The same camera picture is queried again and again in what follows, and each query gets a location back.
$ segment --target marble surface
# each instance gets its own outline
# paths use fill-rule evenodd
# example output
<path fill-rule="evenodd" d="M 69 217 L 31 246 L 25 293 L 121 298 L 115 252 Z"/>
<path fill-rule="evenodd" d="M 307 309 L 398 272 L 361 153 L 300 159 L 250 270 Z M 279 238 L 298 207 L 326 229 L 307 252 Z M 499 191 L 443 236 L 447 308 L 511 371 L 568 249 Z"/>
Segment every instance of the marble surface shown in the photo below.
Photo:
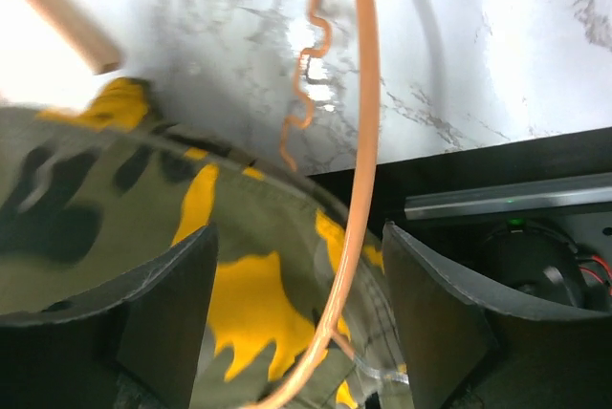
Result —
<path fill-rule="evenodd" d="M 281 163 L 282 120 L 302 111 L 295 60 L 319 38 L 308 0 L 78 1 L 126 50 L 120 73 L 155 81 L 172 118 Z M 612 0 L 376 1 L 379 162 L 612 125 Z M 316 118 L 289 142 L 305 173 L 353 166 L 357 140 L 354 0 L 323 0 L 320 13 L 333 47 L 302 79 Z M 59 68 L 75 105 L 110 77 Z"/>

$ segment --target black round object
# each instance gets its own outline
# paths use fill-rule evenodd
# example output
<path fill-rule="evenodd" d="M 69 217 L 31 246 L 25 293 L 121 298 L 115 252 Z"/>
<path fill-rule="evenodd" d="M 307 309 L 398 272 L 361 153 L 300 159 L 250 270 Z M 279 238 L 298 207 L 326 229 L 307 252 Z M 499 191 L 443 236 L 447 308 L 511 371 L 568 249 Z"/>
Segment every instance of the black round object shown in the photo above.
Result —
<path fill-rule="evenodd" d="M 567 237 L 534 223 L 503 226 L 480 247 L 476 270 L 527 294 L 583 308 L 587 286 Z"/>

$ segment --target camouflage clothing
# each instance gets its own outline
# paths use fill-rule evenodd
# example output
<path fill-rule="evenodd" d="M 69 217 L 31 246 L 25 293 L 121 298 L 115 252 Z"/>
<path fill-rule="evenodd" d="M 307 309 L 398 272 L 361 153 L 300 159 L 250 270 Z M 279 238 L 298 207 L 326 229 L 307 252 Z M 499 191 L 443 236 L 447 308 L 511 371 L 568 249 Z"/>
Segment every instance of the camouflage clothing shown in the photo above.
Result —
<path fill-rule="evenodd" d="M 166 122 L 146 89 L 117 79 L 79 116 L 0 109 L 0 314 L 40 311 L 213 222 L 219 266 L 191 407 L 237 408 L 269 394 L 310 343 L 346 210 L 304 178 Z M 372 235 L 339 330 L 372 366 L 402 365 Z M 398 388 L 382 395 L 387 408 L 411 404 Z M 287 407 L 354 408 L 379 390 L 331 345 Z"/>

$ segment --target orange tube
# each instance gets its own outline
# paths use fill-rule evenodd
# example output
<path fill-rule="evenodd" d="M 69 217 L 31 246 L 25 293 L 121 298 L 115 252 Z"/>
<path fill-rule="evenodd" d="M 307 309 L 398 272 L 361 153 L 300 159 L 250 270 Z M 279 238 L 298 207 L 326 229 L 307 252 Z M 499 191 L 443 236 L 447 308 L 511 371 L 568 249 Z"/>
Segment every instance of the orange tube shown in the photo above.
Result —
<path fill-rule="evenodd" d="M 96 75 L 117 70 L 121 51 L 73 0 L 26 0 Z"/>
<path fill-rule="evenodd" d="M 254 405 L 248 406 L 248 409 L 278 409 L 291 400 L 306 384 L 321 361 L 331 337 L 335 334 L 335 327 L 338 324 L 342 309 L 346 303 L 346 298 L 350 291 L 355 271 L 357 270 L 357 264 L 360 259 L 363 236 L 365 234 L 367 217 L 372 200 L 374 173 L 376 170 L 381 103 L 381 72 L 379 64 L 378 27 L 374 0 L 356 1 L 359 21 L 361 65 L 360 124 L 355 181 L 353 183 L 348 224 L 344 237 L 344 245 L 342 247 L 342 257 L 330 296 L 327 300 L 327 305 L 319 320 L 313 341 L 283 384 L 267 398 Z M 327 35 L 330 32 L 327 22 L 317 18 L 314 14 L 317 4 L 318 0 L 311 0 L 309 12 L 310 19 L 313 23 L 325 29 L 326 38 L 329 39 Z M 314 54 L 323 55 L 324 53 L 322 51 L 326 52 L 327 48 L 329 48 L 329 41 L 326 41 L 326 46 L 321 48 L 321 50 L 306 50 L 306 53 L 302 52 L 300 58 L 307 54 L 308 51 L 312 51 Z M 309 98 L 304 99 L 301 91 L 298 94 L 307 104 L 307 116 L 305 119 L 299 119 L 295 116 L 288 118 L 283 126 L 285 139 L 289 124 L 305 128 L 312 120 L 314 110 L 314 107 L 311 106 L 312 101 Z"/>

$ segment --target red wire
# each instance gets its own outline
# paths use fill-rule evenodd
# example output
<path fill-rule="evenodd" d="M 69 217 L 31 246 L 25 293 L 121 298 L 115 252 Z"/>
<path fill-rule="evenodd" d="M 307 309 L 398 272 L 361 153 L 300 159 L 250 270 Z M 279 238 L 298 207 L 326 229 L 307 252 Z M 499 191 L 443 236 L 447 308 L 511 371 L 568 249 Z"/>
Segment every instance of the red wire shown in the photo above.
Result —
<path fill-rule="evenodd" d="M 601 277 L 599 277 L 593 270 L 587 269 L 587 268 L 580 268 L 580 270 L 582 270 L 583 272 L 588 273 L 590 275 L 593 275 L 593 278 L 595 278 L 602 285 L 605 283 L 605 282 L 603 282 L 603 279 Z"/>
<path fill-rule="evenodd" d="M 608 277 L 610 277 L 610 281 L 612 281 L 612 269 L 608 263 L 606 263 L 605 260 L 597 254 L 592 255 L 591 259 L 596 263 L 599 263 L 605 269 L 605 271 L 608 273 Z"/>

